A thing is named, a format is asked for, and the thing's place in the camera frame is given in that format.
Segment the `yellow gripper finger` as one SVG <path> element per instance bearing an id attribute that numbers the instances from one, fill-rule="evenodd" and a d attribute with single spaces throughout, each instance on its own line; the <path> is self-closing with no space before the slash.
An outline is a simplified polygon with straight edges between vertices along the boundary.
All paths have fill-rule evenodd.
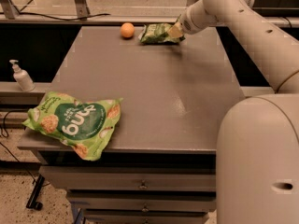
<path id="1" fill-rule="evenodd" d="M 183 36 L 183 31 L 179 22 L 176 22 L 167 33 L 173 38 L 180 38 Z"/>

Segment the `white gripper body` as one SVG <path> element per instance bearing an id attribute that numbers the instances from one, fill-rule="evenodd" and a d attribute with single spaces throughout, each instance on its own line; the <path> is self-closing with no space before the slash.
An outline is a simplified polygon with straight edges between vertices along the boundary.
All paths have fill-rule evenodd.
<path id="1" fill-rule="evenodd" d="M 203 0 L 187 7 L 179 18 L 182 31 L 193 35 L 215 24 L 215 17 L 206 12 Z"/>

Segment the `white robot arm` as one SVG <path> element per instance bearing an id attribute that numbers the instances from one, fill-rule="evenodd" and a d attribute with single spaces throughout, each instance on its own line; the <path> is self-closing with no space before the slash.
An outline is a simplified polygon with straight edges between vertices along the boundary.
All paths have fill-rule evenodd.
<path id="1" fill-rule="evenodd" d="M 272 93 L 225 115 L 216 154 L 217 224 L 299 224 L 299 43 L 252 10 L 254 0 L 199 0 L 170 35 L 223 24 Z"/>

